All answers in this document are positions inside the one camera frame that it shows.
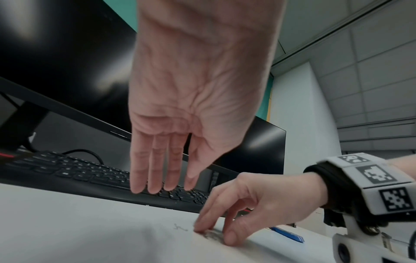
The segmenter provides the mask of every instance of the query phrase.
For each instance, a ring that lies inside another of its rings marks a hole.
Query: monitor stand
[[[0,149],[16,151],[32,136],[49,110],[30,102],[23,103],[0,126]]]

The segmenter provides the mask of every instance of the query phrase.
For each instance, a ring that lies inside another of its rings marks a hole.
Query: black monitor
[[[130,140],[127,96],[136,32],[103,0],[19,3],[0,1],[0,91],[30,103],[32,114],[41,107]],[[211,169],[283,173],[285,137],[256,118],[242,145]]]

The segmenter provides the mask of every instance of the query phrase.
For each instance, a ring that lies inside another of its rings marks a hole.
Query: hand
[[[129,110],[130,186],[172,190],[189,133],[185,189],[238,146],[264,94],[285,1],[139,0]]]
[[[262,228],[299,222],[327,202],[326,185],[315,173],[289,176],[241,173],[212,190],[194,231],[213,228],[227,211],[224,242],[235,246]],[[233,221],[238,211],[245,208],[254,210]]]

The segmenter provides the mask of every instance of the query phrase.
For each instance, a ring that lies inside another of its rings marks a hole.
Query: blue pen
[[[279,233],[279,234],[281,234],[281,235],[283,235],[285,237],[288,237],[288,238],[290,238],[290,239],[292,239],[292,240],[294,240],[296,242],[299,242],[299,243],[304,243],[305,242],[305,240],[303,239],[303,237],[298,236],[297,234],[288,232],[286,230],[283,230],[281,228],[278,228],[278,227],[270,227],[269,229],[270,230],[273,230],[273,231],[275,231],[275,232],[277,232],[277,233]]]

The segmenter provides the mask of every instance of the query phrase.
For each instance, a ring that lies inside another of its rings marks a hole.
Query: white desk
[[[282,226],[304,244],[261,230],[227,247],[192,231],[197,216],[0,184],[0,262],[335,262],[331,239],[308,230]]]

